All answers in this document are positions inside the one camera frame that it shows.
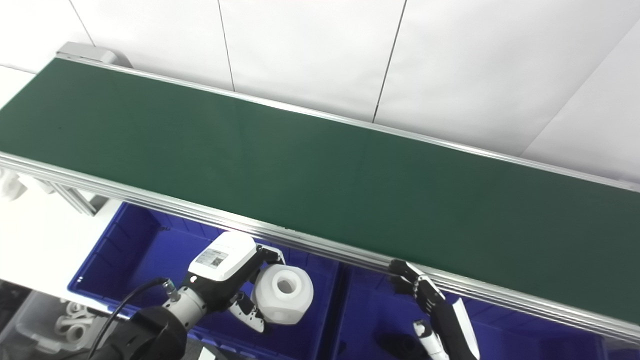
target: white table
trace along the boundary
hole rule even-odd
[[[71,293],[74,278],[120,201],[109,200],[95,217],[79,214],[58,194],[28,190],[0,202],[0,279],[106,311]]]

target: white cylindrical object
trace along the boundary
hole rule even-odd
[[[18,181],[18,174],[12,170],[0,168],[0,200],[15,200],[24,190],[24,185]]]
[[[251,299],[271,323],[294,325],[314,298],[314,285],[306,271],[295,266],[269,265],[260,271]]]

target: metal connector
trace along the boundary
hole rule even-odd
[[[175,288],[173,281],[171,281],[170,279],[167,279],[167,281],[165,281],[162,284],[162,287],[166,292],[166,296],[169,298],[169,301],[176,302],[180,300],[180,294],[178,293],[178,290]]]

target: black cable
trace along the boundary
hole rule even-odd
[[[100,332],[98,333],[98,337],[93,341],[93,345],[89,350],[89,355],[87,356],[87,360],[91,359],[91,357],[94,355],[96,349],[98,349],[98,344],[104,337],[104,334],[107,332],[107,329],[109,328],[113,320],[115,320],[116,316],[118,316],[118,313],[121,312],[122,308],[125,307],[125,305],[127,305],[127,303],[131,300],[131,298],[139,295],[141,292],[149,288],[152,288],[156,285],[160,285],[166,281],[169,281],[169,279],[167,279],[166,277],[156,277],[155,279],[151,281],[147,281],[144,284],[133,289],[132,292],[130,292],[124,299],[122,299],[122,301],[118,304],[118,307],[116,307],[116,309],[111,313],[111,315],[109,315],[109,318],[100,329]]]

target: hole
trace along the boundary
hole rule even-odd
[[[292,293],[296,288],[293,285],[293,282],[291,280],[280,280],[278,281],[278,289],[280,291],[282,291],[285,294],[290,294]]]
[[[84,335],[84,328],[76,327],[76,329],[74,330],[73,335],[74,335],[74,339],[80,340],[82,338],[82,335]]]

